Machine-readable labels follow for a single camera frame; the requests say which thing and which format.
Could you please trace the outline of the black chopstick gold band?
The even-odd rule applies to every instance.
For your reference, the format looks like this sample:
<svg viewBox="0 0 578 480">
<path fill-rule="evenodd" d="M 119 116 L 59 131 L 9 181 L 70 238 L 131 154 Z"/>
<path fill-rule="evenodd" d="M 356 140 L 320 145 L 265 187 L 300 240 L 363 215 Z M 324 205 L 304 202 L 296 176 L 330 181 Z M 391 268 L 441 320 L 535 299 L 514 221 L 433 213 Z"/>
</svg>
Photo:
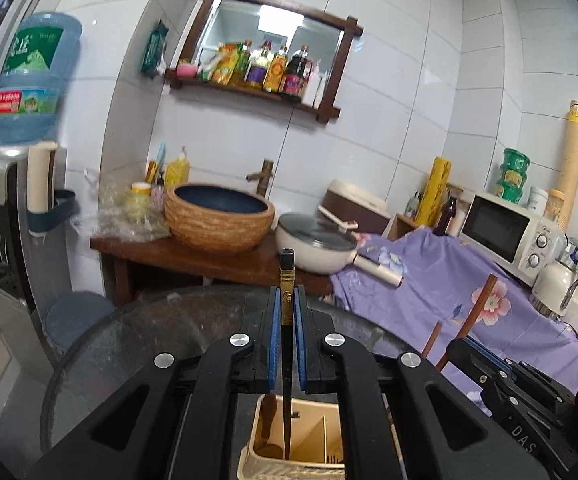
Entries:
<svg viewBox="0 0 578 480">
<path fill-rule="evenodd" d="M 280 252 L 280 328 L 281 367 L 283 371 L 283 458 L 290 460 L 291 399 L 293 377 L 293 290 L 295 289 L 295 252 Z"/>
</svg>

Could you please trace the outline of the wooden handled brown spoon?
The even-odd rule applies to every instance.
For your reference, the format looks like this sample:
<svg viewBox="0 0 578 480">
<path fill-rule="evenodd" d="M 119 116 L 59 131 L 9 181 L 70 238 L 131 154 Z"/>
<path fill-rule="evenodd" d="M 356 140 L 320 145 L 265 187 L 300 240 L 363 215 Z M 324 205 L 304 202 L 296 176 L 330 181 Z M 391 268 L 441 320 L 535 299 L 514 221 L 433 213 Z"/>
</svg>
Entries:
<svg viewBox="0 0 578 480">
<path fill-rule="evenodd" d="M 276 413 L 277 400 L 275 393 L 265 394 L 260 408 L 260 434 L 255 438 L 254 451 L 264 457 L 282 460 L 283 449 L 278 445 L 268 443 Z"/>
</svg>

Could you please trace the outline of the brown wooden chopstick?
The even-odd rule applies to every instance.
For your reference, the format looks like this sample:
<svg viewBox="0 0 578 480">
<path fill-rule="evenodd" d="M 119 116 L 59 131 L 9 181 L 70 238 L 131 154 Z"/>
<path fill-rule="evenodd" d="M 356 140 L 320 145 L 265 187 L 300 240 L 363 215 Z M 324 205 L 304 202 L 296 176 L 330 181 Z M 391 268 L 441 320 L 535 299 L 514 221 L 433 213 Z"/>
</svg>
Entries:
<svg viewBox="0 0 578 480">
<path fill-rule="evenodd" d="M 481 312 L 484 310 L 488 298 L 490 298 L 490 295 L 492 295 L 493 289 L 495 288 L 497 281 L 498 281 L 497 276 L 495 276 L 494 274 L 490 274 L 488 276 L 485 285 L 482 289 L 482 292 L 480 292 L 478 299 L 475 301 L 475 304 L 472 307 L 471 311 L 469 312 L 466 321 L 464 321 L 464 323 L 462 323 L 462 325 L 460 326 L 460 329 L 458 330 L 455 339 L 464 339 L 469 335 L 470 330 L 472 329 L 476 321 L 478 321 Z M 434 335 L 433 342 L 435 341 L 435 339 L 438 339 L 438 335 L 436 333 L 441 332 L 442 326 L 443 326 L 442 322 L 438 322 L 434 326 L 434 331 L 432 332 L 432 334 Z M 435 369 L 440 373 L 442 370 L 444 370 L 444 367 L 446 367 L 448 362 L 449 362 L 448 350 L 445 350 L 441 359 L 439 359 L 438 363 L 435 364 Z"/>
<path fill-rule="evenodd" d="M 440 336 L 441 331 L 442 331 L 442 327 L 443 327 L 443 323 L 441 321 L 438 321 L 435 323 L 433 330 L 425 344 L 425 346 L 423 347 L 423 351 L 420 352 L 420 354 L 424 357 L 427 358 L 435 344 L 435 341 L 438 340 L 438 336 Z"/>
</svg>

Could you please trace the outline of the cream plastic utensil holder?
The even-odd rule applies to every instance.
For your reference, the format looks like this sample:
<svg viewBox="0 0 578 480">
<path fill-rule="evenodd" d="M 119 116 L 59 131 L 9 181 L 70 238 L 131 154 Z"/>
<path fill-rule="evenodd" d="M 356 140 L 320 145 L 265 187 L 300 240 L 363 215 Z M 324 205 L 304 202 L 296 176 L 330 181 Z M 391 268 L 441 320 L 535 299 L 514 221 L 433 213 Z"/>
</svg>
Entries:
<svg viewBox="0 0 578 480">
<path fill-rule="evenodd" d="M 254 451 L 260 434 L 260 408 L 257 399 L 249 440 L 242 448 L 237 477 L 239 479 L 343 479 L 344 457 L 339 406 L 336 403 L 293 399 L 291 401 L 290 460 L 275 460 Z M 276 396 L 277 413 L 269 444 L 283 449 L 283 398 Z"/>
</svg>

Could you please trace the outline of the white electric kettle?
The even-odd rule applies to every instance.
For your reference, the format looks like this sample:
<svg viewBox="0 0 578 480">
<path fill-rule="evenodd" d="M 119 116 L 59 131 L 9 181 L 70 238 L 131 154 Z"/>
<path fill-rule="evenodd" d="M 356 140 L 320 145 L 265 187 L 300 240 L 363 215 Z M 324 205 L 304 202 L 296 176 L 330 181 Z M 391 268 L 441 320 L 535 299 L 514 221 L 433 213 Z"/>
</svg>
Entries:
<svg viewBox="0 0 578 480">
<path fill-rule="evenodd" d="M 566 313 L 578 287 L 578 240 L 571 237 L 557 258 L 539 272 L 531 303 L 546 318 L 558 320 Z"/>
</svg>

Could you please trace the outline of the bronze faucet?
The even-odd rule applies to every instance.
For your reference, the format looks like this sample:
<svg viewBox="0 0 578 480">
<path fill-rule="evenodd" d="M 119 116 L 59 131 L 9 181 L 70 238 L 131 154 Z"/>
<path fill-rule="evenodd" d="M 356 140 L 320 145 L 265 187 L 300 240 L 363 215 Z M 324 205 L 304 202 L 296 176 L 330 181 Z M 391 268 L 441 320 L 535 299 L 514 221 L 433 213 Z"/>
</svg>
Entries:
<svg viewBox="0 0 578 480">
<path fill-rule="evenodd" d="M 246 175 L 247 182 L 257 182 L 257 195 L 265 197 L 268 190 L 269 181 L 274 177 L 274 162 L 272 159 L 264 159 L 262 168 L 258 172 Z"/>
</svg>

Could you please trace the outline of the purple floral cloth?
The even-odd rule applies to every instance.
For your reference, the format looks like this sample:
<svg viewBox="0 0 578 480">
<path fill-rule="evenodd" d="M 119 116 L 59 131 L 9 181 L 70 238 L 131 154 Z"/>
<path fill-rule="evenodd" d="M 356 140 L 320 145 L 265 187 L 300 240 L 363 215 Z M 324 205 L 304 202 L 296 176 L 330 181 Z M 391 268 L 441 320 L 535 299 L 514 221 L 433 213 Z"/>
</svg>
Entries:
<svg viewBox="0 0 578 480">
<path fill-rule="evenodd" d="M 478 249 L 453 236 L 436 236 L 427 228 L 398 240 L 378 235 L 359 237 L 363 256 L 399 272 L 400 287 L 347 266 L 331 275 L 337 306 L 423 350 L 434 326 L 441 334 L 430 351 L 438 362 L 464 324 L 487 278 L 497 282 L 470 337 L 502 359 L 528 363 L 578 389 L 578 338 L 566 323 L 534 309 L 528 294 Z"/>
</svg>

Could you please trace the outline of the yellow soap dispenser bottle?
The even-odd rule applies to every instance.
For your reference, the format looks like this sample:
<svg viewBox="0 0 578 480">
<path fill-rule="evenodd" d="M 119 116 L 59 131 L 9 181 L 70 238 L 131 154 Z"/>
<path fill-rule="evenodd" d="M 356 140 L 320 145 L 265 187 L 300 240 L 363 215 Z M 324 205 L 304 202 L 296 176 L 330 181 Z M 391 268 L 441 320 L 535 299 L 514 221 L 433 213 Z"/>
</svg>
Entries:
<svg viewBox="0 0 578 480">
<path fill-rule="evenodd" d="M 169 162 L 164 173 L 164 183 L 167 186 L 176 186 L 188 182 L 190 162 L 187 158 L 186 148 L 182 146 L 181 153 Z"/>
</svg>

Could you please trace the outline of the clear plastic bag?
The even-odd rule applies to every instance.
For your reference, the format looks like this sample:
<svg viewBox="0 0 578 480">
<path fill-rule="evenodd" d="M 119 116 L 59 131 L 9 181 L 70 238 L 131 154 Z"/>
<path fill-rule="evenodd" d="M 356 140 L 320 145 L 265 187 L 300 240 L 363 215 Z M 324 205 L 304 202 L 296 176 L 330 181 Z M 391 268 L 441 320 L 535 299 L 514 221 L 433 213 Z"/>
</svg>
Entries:
<svg viewBox="0 0 578 480">
<path fill-rule="evenodd" d="M 107 172 L 85 169 L 85 196 L 93 205 L 79 207 L 71 228 L 83 238 L 116 238 L 123 242 L 147 243 L 170 236 L 163 213 L 153 203 L 151 185 L 143 180 L 140 164 Z"/>
</svg>

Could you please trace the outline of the blue round stool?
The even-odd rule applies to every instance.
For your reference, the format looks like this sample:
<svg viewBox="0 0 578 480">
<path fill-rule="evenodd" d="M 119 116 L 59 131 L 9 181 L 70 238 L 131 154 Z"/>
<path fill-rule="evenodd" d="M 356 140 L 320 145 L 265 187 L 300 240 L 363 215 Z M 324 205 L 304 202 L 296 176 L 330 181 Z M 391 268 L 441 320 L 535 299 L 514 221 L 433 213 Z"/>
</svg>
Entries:
<svg viewBox="0 0 578 480">
<path fill-rule="evenodd" d="M 47 311 L 43 330 L 52 348 L 64 354 L 93 325 L 114 310 L 114 304 L 96 292 L 71 292 L 59 297 Z"/>
</svg>

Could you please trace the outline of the dark soy sauce bottle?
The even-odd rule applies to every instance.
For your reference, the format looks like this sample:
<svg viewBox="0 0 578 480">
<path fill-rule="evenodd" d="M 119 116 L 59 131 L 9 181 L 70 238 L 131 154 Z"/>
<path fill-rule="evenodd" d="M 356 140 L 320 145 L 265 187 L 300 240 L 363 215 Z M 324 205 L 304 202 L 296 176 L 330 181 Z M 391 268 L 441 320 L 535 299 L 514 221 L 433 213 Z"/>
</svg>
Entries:
<svg viewBox="0 0 578 480">
<path fill-rule="evenodd" d="M 281 96 L 292 102 L 302 100 L 304 86 L 309 81 L 312 61 L 309 59 L 309 47 L 303 46 L 295 52 L 285 71 L 280 85 Z"/>
</svg>

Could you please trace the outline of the green stacked cups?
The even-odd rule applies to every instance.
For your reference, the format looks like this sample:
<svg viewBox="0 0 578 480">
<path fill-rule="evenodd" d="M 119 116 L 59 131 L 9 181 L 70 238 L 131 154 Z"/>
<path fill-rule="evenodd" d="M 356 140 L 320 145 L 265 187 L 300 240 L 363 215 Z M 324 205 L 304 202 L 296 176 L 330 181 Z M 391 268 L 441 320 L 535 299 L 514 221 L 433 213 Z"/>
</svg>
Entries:
<svg viewBox="0 0 578 480">
<path fill-rule="evenodd" d="M 514 148 L 506 148 L 500 165 L 500 175 L 494 186 L 494 195 L 507 202 L 519 204 L 530 165 L 531 159 L 528 156 Z"/>
</svg>

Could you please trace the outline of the beige rolled mat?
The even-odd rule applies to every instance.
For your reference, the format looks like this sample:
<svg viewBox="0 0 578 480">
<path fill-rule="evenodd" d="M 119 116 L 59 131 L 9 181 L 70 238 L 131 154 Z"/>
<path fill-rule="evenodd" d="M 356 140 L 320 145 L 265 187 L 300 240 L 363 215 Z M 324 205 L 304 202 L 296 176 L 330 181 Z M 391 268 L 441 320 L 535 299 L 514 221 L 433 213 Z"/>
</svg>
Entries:
<svg viewBox="0 0 578 480">
<path fill-rule="evenodd" d="M 571 101 L 568 118 L 566 118 L 566 136 L 557 188 L 564 195 L 558 223 L 560 229 L 566 231 L 578 188 L 578 100 Z"/>
</svg>

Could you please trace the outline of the wooden framed mirror shelf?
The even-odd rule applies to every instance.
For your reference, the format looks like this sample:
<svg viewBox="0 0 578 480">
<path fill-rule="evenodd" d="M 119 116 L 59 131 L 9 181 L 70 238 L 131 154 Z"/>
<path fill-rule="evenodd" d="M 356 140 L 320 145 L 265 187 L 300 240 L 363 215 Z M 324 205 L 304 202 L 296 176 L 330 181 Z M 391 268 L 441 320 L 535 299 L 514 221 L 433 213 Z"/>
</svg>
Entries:
<svg viewBox="0 0 578 480">
<path fill-rule="evenodd" d="M 289 0 L 200 0 L 179 59 L 165 73 L 172 88 L 204 86 L 255 96 L 303 110 L 327 124 L 340 116 L 336 97 L 353 41 L 356 18 Z M 295 52 L 309 47 L 312 69 L 302 100 L 280 92 Z"/>
</svg>

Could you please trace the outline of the blue water jug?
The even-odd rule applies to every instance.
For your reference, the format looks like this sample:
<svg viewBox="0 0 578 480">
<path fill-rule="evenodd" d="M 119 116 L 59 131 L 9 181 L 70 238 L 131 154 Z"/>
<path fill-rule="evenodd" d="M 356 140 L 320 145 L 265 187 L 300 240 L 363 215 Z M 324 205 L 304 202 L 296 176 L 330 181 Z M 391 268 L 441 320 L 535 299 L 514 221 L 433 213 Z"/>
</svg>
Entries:
<svg viewBox="0 0 578 480">
<path fill-rule="evenodd" d="M 0 153 L 54 139 L 81 35 L 80 21 L 65 13 L 35 13 L 20 23 L 0 76 Z"/>
</svg>

